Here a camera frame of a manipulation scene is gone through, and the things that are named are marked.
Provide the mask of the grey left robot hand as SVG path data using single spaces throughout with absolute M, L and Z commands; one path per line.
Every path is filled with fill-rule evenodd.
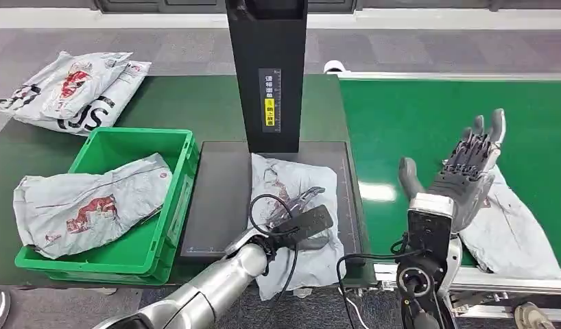
M 284 244 L 301 251 L 322 249 L 329 242 L 329 229 L 333 226 L 331 215 L 324 204 L 315 206 L 313 199 L 325 192 L 319 186 L 309 188 L 286 202 L 288 210 L 279 206 L 267 220 L 273 233 L 283 232 Z

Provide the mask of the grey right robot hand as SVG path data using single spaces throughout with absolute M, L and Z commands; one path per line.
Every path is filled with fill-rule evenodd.
M 451 232 L 468 227 L 482 207 L 494 182 L 490 170 L 501 155 L 501 144 L 506 133 L 504 109 L 492 113 L 492 125 L 484 127 L 484 117 L 475 117 L 473 125 L 464 128 L 449 157 L 436 173 L 433 182 L 424 188 L 416 175 L 413 159 L 402 157 L 398 164 L 398 180 L 408 199 L 417 193 L 441 195 L 453 199 L 455 210 Z

